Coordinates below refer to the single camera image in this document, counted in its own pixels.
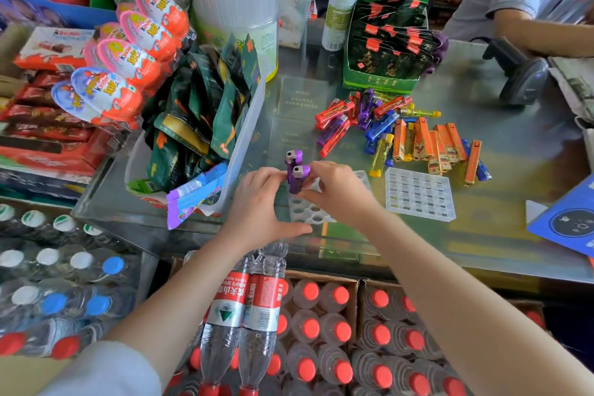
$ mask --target counter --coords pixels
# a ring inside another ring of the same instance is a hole
[[[267,84],[242,174],[261,166],[283,168],[290,149],[303,149],[304,162],[316,159],[313,116],[334,97],[347,94],[342,88],[342,53],[331,54],[320,47],[322,22],[309,23],[300,50],[280,48],[278,74]],[[589,173],[581,131],[552,82],[534,105],[502,107],[498,95],[506,78],[494,60],[482,60],[484,49],[482,44],[452,41],[447,58],[433,75],[421,78],[412,98],[419,109],[440,110],[438,121],[456,123],[461,136],[482,140],[481,159],[493,179],[464,187],[463,167],[455,167],[447,176],[456,220],[407,215],[403,219],[465,268],[593,283],[594,272],[585,256],[526,230],[524,208],[526,200],[556,201]],[[132,136],[122,151],[103,163],[74,215],[155,255],[183,253],[203,244],[218,231],[221,218],[193,215],[177,230],[167,231],[164,210],[125,191],[123,173],[135,139]],[[328,159],[368,170],[371,157],[363,153],[364,145],[360,131],[351,129]],[[427,171],[426,162],[397,166]],[[383,177],[370,181],[376,198],[385,203]],[[279,220],[289,220],[284,188],[278,192],[275,210]],[[304,264],[308,259],[323,259],[322,267],[328,263],[329,268],[340,269],[344,263],[349,269],[365,269],[357,272],[360,275],[372,277],[370,269],[385,273],[375,248],[340,224],[330,223],[327,229],[316,226],[314,234],[295,240],[291,252]]]

